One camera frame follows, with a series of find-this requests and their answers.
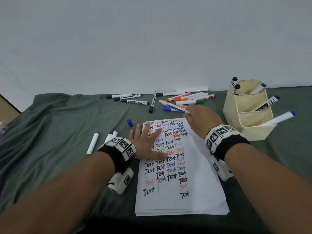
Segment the stack of paper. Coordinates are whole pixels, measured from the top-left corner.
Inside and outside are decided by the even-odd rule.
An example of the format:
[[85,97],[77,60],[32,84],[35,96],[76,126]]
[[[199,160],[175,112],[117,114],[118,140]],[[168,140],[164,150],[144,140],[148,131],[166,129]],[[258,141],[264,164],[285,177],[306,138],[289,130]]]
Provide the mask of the stack of paper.
[[226,215],[226,198],[207,160],[210,153],[203,139],[185,118],[151,121],[149,134],[158,128],[162,133],[152,150],[169,157],[164,161],[140,161],[136,215]]

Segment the green tablecloth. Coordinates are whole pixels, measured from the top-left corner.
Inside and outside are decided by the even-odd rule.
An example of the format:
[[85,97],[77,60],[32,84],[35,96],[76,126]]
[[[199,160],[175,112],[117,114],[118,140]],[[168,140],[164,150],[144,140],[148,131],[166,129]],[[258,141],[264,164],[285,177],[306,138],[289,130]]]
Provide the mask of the green tablecloth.
[[[218,113],[224,122],[223,104],[226,91],[212,92],[213,99],[204,106]],[[251,142],[257,149],[286,167],[312,181],[312,87],[268,89],[268,97],[278,95],[280,101],[272,106],[275,116],[295,111],[297,116],[281,122],[265,141]],[[151,101],[152,95],[140,100]],[[105,95],[36,95],[33,105],[18,116],[0,139],[0,213],[23,195],[37,189],[63,170],[86,157],[94,133],[99,133],[96,148],[114,130],[127,136],[133,124],[147,120],[179,118],[179,112],[164,112],[156,103],[154,112],[149,106],[134,105],[106,99]],[[115,217],[135,223],[186,224],[194,227],[231,227],[251,232],[267,232],[254,208],[235,179],[221,182],[230,213],[215,215],[178,215],[136,217],[135,196],[138,161],[131,164],[134,178],[122,195],[107,188],[97,198],[86,218]]]

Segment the gray wall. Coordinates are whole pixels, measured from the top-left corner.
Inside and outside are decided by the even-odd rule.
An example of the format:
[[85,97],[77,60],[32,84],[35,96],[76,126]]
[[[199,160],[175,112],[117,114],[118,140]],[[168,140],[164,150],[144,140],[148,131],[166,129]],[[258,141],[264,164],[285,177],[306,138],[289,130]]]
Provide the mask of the gray wall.
[[0,93],[311,85],[312,0],[0,0]]

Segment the left hand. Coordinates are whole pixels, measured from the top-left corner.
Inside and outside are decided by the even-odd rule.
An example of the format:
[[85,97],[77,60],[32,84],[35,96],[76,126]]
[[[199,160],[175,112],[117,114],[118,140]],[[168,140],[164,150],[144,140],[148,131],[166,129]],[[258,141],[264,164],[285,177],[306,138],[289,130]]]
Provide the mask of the left hand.
[[137,125],[135,129],[135,136],[133,137],[133,130],[130,131],[128,140],[135,146],[136,159],[152,159],[152,160],[165,160],[168,157],[167,153],[160,153],[152,151],[151,147],[156,138],[161,133],[161,128],[156,130],[148,137],[150,123],[147,122],[141,134],[141,126]]

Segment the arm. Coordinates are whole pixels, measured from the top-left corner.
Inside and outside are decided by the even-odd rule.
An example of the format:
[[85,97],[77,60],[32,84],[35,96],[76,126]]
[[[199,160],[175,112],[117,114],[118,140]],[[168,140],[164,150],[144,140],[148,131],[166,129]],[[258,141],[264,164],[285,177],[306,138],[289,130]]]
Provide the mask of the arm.
[[[137,159],[166,159],[168,154],[151,151],[161,133],[147,138],[149,123],[128,139],[134,144]],[[23,197],[0,216],[1,233],[69,233],[83,218],[99,193],[115,173],[111,157],[96,152],[77,166],[61,173],[38,190]]]
[[[186,109],[191,115],[183,116],[203,139],[212,128],[223,124],[206,107],[191,104]],[[249,144],[234,145],[226,153],[225,162],[272,232],[311,232],[312,184]]]

